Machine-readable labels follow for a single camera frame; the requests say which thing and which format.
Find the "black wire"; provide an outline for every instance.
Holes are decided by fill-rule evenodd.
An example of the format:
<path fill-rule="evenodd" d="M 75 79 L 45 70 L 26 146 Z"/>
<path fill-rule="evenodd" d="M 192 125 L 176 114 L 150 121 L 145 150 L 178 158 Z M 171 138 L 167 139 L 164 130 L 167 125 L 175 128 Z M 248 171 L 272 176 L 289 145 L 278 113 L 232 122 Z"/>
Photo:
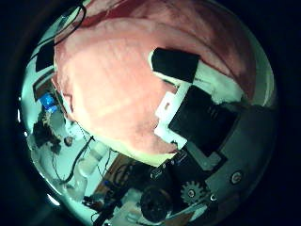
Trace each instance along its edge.
<path fill-rule="evenodd" d="M 107 158 L 107 160 L 106 160 L 106 163 L 105 163 L 105 165 L 104 165 L 104 170 L 103 170 L 103 175 L 104 175 L 104 172 L 105 171 L 108 171 L 108 169 L 106 168 L 107 167 L 107 165 L 109 164 L 109 161 L 110 161 L 110 158 L 111 158 L 111 152 L 112 152 L 112 149 L 109 149 L 109 156 L 108 156 L 108 158 Z"/>
<path fill-rule="evenodd" d="M 87 142 L 87 138 L 86 138 L 86 135 L 85 135 L 85 132 L 84 132 L 84 130 L 83 130 L 83 128 L 82 128 L 82 126 L 80 126 L 80 124 L 78 123 L 78 121 L 75 121 L 75 122 L 77 123 L 77 125 L 78 125 L 78 126 L 79 126 L 79 128 L 81 129 L 81 131 L 82 131 L 82 134 L 83 134 L 83 137 L 84 137 L 85 141 Z"/>
<path fill-rule="evenodd" d="M 101 174 L 102 178 L 104 177 L 103 174 L 101 173 L 101 169 L 99 166 L 97 166 L 98 172 Z"/>
<path fill-rule="evenodd" d="M 92 223 L 94 223 L 93 217 L 96 216 L 96 215 L 99 215 L 99 214 L 100 214 L 100 212 L 97 212 L 97 213 L 94 213 L 94 214 L 91 215 L 91 221 L 92 221 Z"/>
<path fill-rule="evenodd" d="M 52 37 L 47 38 L 46 40 L 41 41 L 40 43 L 38 43 L 37 47 L 43 45 L 44 43 L 48 42 L 49 40 L 53 40 L 57 35 L 63 33 L 71 24 L 74 23 L 74 21 L 76 20 L 77 16 L 79 15 L 80 11 L 82 10 L 81 6 L 79 6 L 79 9 L 77 10 L 77 13 L 74 17 L 74 19 L 69 22 L 63 29 L 61 29 L 59 32 L 57 32 L 55 35 L 53 35 Z"/>
<path fill-rule="evenodd" d="M 58 172 L 57 172 L 56 158 L 55 158 L 55 154 L 54 153 L 53 153 L 53 157 L 52 157 L 51 161 L 52 161 L 52 165 L 53 165 L 53 169 L 55 171 L 56 177 L 58 178 L 58 180 L 63 181 L 63 179 L 61 179 L 61 177 L 58 175 Z"/>
<path fill-rule="evenodd" d="M 89 139 L 89 141 L 85 144 L 85 146 L 82 148 L 82 150 L 78 153 L 78 155 L 76 155 L 75 160 L 73 161 L 72 168 L 71 168 L 71 172 L 70 172 L 69 176 L 67 177 L 66 180 L 62 180 L 62 181 L 60 182 L 60 184 L 62 184 L 62 185 L 63 185 L 63 184 L 66 184 L 67 182 L 69 182 L 69 181 L 71 180 L 71 178 L 73 177 L 73 174 L 74 174 L 74 168 L 75 168 L 75 166 L 76 166 L 76 163 L 77 163 L 78 159 L 80 158 L 80 156 L 82 155 L 82 153 L 87 149 L 88 144 L 89 144 L 92 140 L 94 140 L 94 137 L 91 137 L 91 138 Z"/>
<path fill-rule="evenodd" d="M 82 10 L 83 11 L 83 17 L 81 19 L 81 21 L 73 28 L 73 30 L 68 34 L 66 35 L 64 38 L 62 38 L 61 40 L 59 40 L 58 42 L 55 42 L 54 43 L 54 47 L 56 45 L 58 45 L 59 43 L 61 43 L 62 41 L 64 41 L 67 37 L 69 37 L 75 30 L 78 29 L 78 27 L 80 27 L 80 25 L 82 24 L 82 22 L 85 20 L 86 18 L 86 15 L 87 15 L 87 9 L 83 6 L 83 5 L 80 5 L 78 6 L 79 9 L 74 17 L 74 19 L 68 23 L 62 30 L 60 30 L 59 32 L 57 32 L 55 35 L 53 35 L 52 37 L 46 39 L 46 40 L 43 40 L 42 42 L 38 43 L 37 47 L 45 44 L 46 42 L 50 41 L 50 40 L 53 40 L 57 35 L 61 34 L 63 31 L 65 31 L 71 24 L 74 23 L 74 21 L 76 20 L 77 16 L 79 15 L 80 11 Z M 36 54 L 34 54 L 32 57 L 30 57 L 30 59 L 28 60 L 28 62 L 30 62 L 33 58 L 35 58 L 38 54 L 39 54 L 40 51 L 38 51 Z"/>
<path fill-rule="evenodd" d="M 83 6 L 83 5 L 80 5 L 79 8 L 83 11 L 83 17 L 81 19 L 81 21 L 73 28 L 73 30 L 68 34 L 66 35 L 64 38 L 62 38 L 61 40 L 59 40 L 58 42 L 55 42 L 54 46 L 58 45 L 59 43 L 61 43 L 62 41 L 64 41 L 67 37 L 69 37 L 74 31 L 77 30 L 78 27 L 81 26 L 82 22 L 85 20 L 86 18 L 86 14 L 87 14 L 87 9 Z"/>

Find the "black gear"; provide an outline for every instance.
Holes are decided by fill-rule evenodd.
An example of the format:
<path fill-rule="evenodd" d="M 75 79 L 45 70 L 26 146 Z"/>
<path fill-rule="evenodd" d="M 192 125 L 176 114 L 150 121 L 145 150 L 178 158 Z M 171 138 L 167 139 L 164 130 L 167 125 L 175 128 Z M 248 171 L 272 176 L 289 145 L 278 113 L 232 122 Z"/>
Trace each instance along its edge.
<path fill-rule="evenodd" d="M 186 182 L 182 186 L 181 198 L 186 204 L 193 205 L 201 201 L 205 196 L 205 192 L 205 189 L 198 182 Z"/>

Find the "pink fabric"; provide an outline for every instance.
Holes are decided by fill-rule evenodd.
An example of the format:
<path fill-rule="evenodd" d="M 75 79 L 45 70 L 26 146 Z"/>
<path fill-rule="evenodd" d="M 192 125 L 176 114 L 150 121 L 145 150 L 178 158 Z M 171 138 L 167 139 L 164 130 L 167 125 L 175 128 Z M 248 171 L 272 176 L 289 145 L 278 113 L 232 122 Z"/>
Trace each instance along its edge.
<path fill-rule="evenodd" d="M 176 91 L 151 72 L 148 55 L 156 47 L 201 55 L 252 98 L 255 60 L 225 10 L 207 1 L 92 0 L 82 26 L 55 48 L 54 83 L 68 96 L 69 117 L 137 152 L 172 152 L 175 146 L 153 133 L 155 110 Z"/>

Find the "blue component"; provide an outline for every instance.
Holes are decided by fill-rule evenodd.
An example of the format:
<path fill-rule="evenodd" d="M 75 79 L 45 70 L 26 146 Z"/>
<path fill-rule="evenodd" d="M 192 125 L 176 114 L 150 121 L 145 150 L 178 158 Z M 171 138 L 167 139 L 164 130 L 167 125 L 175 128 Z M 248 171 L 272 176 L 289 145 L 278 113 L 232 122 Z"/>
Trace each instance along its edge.
<path fill-rule="evenodd" d="M 45 110 L 54 113 L 57 111 L 57 106 L 55 105 L 55 99 L 51 96 L 50 93 L 45 93 L 42 97 L 39 98 L 40 103 L 44 106 Z"/>

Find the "screw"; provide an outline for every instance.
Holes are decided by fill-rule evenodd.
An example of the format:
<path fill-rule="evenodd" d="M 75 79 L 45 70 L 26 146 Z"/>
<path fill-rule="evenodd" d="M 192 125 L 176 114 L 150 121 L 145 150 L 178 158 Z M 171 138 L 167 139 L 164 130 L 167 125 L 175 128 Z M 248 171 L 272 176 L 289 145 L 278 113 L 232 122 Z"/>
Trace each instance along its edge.
<path fill-rule="evenodd" d="M 195 197 L 195 195 L 196 195 L 196 192 L 195 192 L 194 190 L 189 190 L 189 191 L 188 191 L 188 196 L 189 196 L 190 198 Z"/>
<path fill-rule="evenodd" d="M 236 171 L 231 175 L 231 182 L 234 185 L 239 184 L 243 180 L 243 173 L 241 171 Z"/>
<path fill-rule="evenodd" d="M 216 196 L 215 196 L 214 194 L 211 195 L 210 200 L 211 200 L 212 202 L 216 201 Z"/>

